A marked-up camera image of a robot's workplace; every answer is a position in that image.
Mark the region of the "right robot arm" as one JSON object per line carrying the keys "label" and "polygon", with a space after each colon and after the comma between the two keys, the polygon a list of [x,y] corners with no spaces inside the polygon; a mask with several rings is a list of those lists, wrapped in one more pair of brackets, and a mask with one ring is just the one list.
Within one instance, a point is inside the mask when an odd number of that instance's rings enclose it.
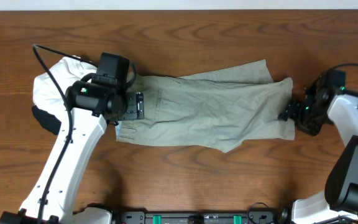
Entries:
{"label": "right robot arm", "polygon": [[325,190],[284,208],[279,223],[358,222],[358,92],[340,87],[309,87],[305,101],[291,100],[279,116],[315,136],[323,124],[334,125],[344,150]]}

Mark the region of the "khaki green shorts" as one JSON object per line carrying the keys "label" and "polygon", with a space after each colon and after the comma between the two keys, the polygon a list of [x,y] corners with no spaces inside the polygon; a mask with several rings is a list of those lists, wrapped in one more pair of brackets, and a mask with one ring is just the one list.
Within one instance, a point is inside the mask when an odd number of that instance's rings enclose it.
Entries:
{"label": "khaki green shorts", "polygon": [[229,152],[245,140],[295,138],[278,115],[293,81],[273,81],[265,60],[184,77],[139,76],[142,120],[123,121],[116,139],[143,146],[204,146]]}

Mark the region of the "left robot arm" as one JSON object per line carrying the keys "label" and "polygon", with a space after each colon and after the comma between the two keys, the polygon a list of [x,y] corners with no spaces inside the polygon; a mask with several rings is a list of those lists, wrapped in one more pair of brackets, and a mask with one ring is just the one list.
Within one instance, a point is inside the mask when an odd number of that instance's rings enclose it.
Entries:
{"label": "left robot arm", "polygon": [[79,184],[109,123],[144,118],[144,97],[129,92],[135,66],[128,59],[101,54],[96,72],[74,82],[61,94],[67,113],[45,167],[16,213],[3,212],[0,223],[113,223],[114,212],[88,205],[74,212]]}

